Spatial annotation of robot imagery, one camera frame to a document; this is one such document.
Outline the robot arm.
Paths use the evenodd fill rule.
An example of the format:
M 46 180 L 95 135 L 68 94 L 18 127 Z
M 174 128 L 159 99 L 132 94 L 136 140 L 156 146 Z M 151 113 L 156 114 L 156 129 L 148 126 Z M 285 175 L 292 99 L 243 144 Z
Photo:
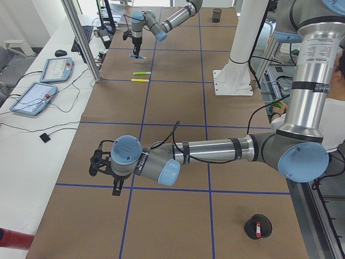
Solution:
M 162 42 L 166 39 L 168 32 L 184 23 L 189 18 L 195 16 L 201 9 L 203 1 L 187 1 L 187 4 L 180 8 L 177 12 L 169 18 L 163 20 L 161 23 L 156 20 L 156 15 L 153 11 L 135 11 L 132 14 L 132 28 L 126 33 L 132 39 L 134 45 L 133 55 L 139 59 L 140 48 L 142 44 L 143 27 L 147 26 L 148 30 L 155 36 L 156 40 Z
M 213 88 L 213 69 L 225 62 L 237 27 L 234 8 L 224 8 L 219 23 L 212 22 L 211 9 L 203 8 L 163 42 L 145 31 L 143 60 L 131 58 L 132 43 L 122 39 L 130 26 L 120 26 L 112 44 L 119 62 L 113 120 L 126 128 L 125 135 L 132 134 L 132 126 L 139 129 L 141 144 L 151 149 L 143 156 L 150 172 L 160 174 L 169 164 L 171 173 L 181 169 L 177 185 L 183 189 L 191 188 L 188 170 L 202 178 L 198 188 L 206 185 L 210 159 L 201 141 L 213 148 L 217 138 L 223 139 L 219 149 L 211 151 L 211 168 L 238 169 L 231 140 L 243 137 L 248 126 L 258 133 L 268 131 L 258 90 L 250 89 L 249 96 L 222 96 Z

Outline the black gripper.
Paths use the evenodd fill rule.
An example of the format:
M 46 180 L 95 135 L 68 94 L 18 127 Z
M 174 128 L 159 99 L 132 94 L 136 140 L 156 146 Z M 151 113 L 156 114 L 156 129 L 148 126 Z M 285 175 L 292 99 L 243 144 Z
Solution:
M 114 182 L 113 182 L 113 191 L 112 195 L 120 195 L 122 191 L 122 186 L 125 180 L 127 180 L 130 177 L 131 173 L 128 173 L 126 175 L 117 175 L 114 174 Z
M 132 38 L 132 43 L 134 45 L 134 49 L 133 49 L 133 55 L 136 57 L 136 58 L 139 58 L 140 56 L 140 47 L 141 47 L 141 44 L 142 44 L 142 38 L 139 37 L 133 37 Z

